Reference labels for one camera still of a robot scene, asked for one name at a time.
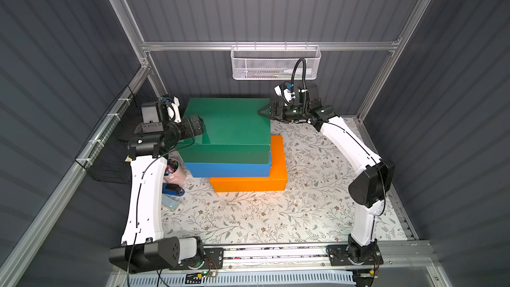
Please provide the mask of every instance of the gray corrugated wall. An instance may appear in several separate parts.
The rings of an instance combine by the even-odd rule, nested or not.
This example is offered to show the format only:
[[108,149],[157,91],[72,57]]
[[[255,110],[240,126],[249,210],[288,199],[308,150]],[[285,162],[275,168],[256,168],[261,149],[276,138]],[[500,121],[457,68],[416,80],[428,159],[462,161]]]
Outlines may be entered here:
[[[145,41],[389,41],[399,35],[416,0],[127,2]],[[172,92],[183,100],[200,95],[268,96],[277,84],[235,82],[230,57],[224,52],[152,55],[167,88],[177,87]],[[322,99],[338,113],[356,114],[385,55],[323,52],[315,80]]]
[[[1,264],[140,65],[108,0],[0,0],[0,24]],[[116,205],[127,197],[89,183],[80,186],[50,234],[73,238],[76,245],[46,241],[21,285],[27,279],[55,285],[54,272],[80,265],[77,258],[103,265],[90,270],[104,268],[104,261],[87,254],[97,249],[80,237],[105,232],[94,239],[107,251],[106,243],[118,241],[110,241],[113,229],[122,233],[117,219],[124,221],[124,210]],[[113,212],[100,201],[113,205]],[[42,263],[47,271],[33,276]]]
[[[230,53],[226,51],[158,51],[151,53],[167,89],[181,104],[190,97],[269,97],[279,81],[234,80]],[[365,99],[386,51],[322,52],[317,79],[324,105],[337,113],[354,115]]]
[[455,286],[508,285],[510,0],[433,0],[365,120]]

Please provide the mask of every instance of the stacked boxes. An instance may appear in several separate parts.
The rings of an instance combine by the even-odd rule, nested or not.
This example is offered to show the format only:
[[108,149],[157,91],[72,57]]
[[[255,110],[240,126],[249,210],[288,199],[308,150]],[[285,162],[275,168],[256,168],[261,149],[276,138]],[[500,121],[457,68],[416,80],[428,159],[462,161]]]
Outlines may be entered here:
[[[267,180],[270,173],[275,173],[271,164],[279,162],[281,172],[281,161],[284,163],[281,137],[281,149],[275,157],[270,121],[258,115],[258,110],[268,102],[269,99],[192,98],[185,116],[200,116],[204,131],[195,137],[192,146],[179,150],[179,153],[193,177],[221,178],[211,179],[211,184],[223,182],[221,186],[213,185],[218,192],[241,191],[239,188],[243,191],[282,191],[284,184],[283,187],[267,186],[271,184]],[[191,142],[190,138],[183,140],[179,147]],[[225,178],[238,181],[229,183]]]

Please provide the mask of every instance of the table surface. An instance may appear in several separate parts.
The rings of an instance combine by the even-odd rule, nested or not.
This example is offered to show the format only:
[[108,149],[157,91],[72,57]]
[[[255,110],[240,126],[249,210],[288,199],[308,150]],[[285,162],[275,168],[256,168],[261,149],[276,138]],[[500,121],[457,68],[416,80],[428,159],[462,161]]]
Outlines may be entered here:
[[[359,136],[354,119],[345,119]],[[205,244],[345,242],[354,222],[348,184],[354,170],[333,143],[308,124],[271,121],[281,135],[289,180],[282,192],[215,193],[187,172],[186,193],[162,206],[165,235],[200,236]],[[378,218],[379,240],[406,240],[390,199]]]

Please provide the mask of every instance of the pink cup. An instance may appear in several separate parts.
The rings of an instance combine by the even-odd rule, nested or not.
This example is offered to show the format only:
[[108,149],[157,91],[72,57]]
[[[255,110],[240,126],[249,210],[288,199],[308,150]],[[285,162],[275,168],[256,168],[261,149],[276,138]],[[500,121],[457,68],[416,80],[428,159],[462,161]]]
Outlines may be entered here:
[[186,183],[186,174],[184,173],[184,170],[181,167],[181,164],[175,159],[171,158],[170,161],[175,161],[178,164],[177,171],[170,175],[163,176],[163,180],[167,182],[168,184],[177,184],[180,187],[184,186],[184,183]]

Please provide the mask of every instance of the white wire basket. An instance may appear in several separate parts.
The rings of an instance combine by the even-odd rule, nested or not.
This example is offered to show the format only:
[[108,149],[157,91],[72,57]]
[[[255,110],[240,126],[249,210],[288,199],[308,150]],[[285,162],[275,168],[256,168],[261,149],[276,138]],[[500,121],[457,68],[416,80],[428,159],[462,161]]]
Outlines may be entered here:
[[[230,56],[235,80],[290,80],[300,58],[307,61],[306,80],[314,80],[321,58],[319,46],[256,43],[232,46]],[[300,62],[294,78],[302,75]]]

